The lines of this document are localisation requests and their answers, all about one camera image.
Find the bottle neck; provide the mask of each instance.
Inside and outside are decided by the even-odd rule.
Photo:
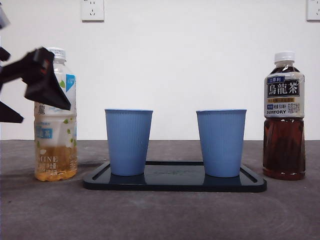
[[[54,58],[54,59],[53,59],[53,63],[54,63],[54,64],[62,64],[62,65],[65,65],[66,60],[61,59],[61,58]]]
[[[287,61],[277,61],[275,62],[275,66],[277,68],[281,68],[281,67],[293,67],[294,66],[294,62],[292,60],[287,60]]]

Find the tray rim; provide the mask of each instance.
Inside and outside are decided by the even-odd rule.
[[[146,165],[156,166],[203,166],[203,161],[179,161],[179,160],[147,160]],[[115,191],[168,191],[168,192],[228,192],[228,193],[260,193],[267,190],[267,181],[250,168],[241,164],[240,171],[247,178],[256,180],[254,184],[244,184],[241,187],[233,186],[204,186],[204,185],[164,185],[164,184],[130,184],[130,183],[101,183],[93,178],[105,172],[110,167],[110,161],[106,161],[83,178],[83,187],[88,190],[115,190]]]

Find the table surface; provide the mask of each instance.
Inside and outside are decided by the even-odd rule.
[[[264,176],[260,193],[103,191],[83,177],[109,159],[107,141],[79,140],[71,179],[34,178],[34,141],[2,140],[1,239],[320,239],[320,141],[306,141],[306,177]],[[263,176],[262,141],[245,141],[242,163]],[[196,140],[152,140],[148,160],[201,161]]]

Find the paper cup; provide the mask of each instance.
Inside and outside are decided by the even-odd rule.
[[[152,110],[105,109],[112,174],[144,173],[152,113]]]
[[[240,173],[246,109],[196,111],[205,173],[231,178]]]

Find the cup rim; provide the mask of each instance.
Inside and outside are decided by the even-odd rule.
[[[218,113],[218,112],[246,112],[247,109],[207,109],[197,110],[196,113]]]
[[[105,112],[153,112],[148,109],[120,109],[120,108],[105,108]]]

